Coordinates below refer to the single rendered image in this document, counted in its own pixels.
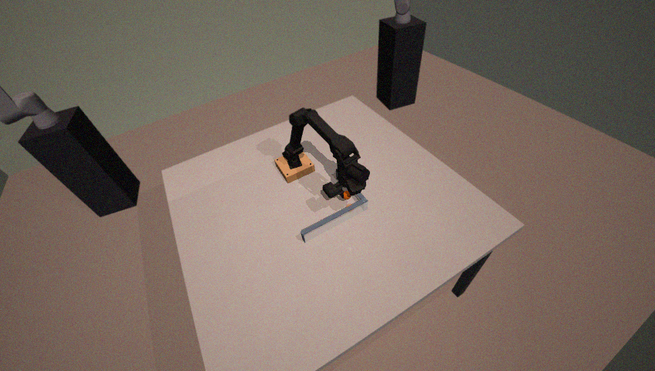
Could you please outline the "clear low glass walls forming a corner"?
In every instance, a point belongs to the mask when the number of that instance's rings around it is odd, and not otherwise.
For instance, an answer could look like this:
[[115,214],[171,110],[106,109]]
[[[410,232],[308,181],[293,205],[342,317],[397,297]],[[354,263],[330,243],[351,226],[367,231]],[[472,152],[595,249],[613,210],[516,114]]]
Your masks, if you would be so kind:
[[[361,199],[357,196],[351,196],[355,202],[360,201]],[[309,233],[304,234],[304,239],[305,243],[309,240],[312,240],[313,238],[321,235],[322,233],[334,228],[335,226],[343,223],[346,220],[349,220],[350,218],[358,215],[359,213],[362,213],[368,209],[368,202],[361,204],[360,206],[346,212],[345,214],[333,219],[332,221],[325,223],[322,226],[319,226],[317,229],[310,231]]]

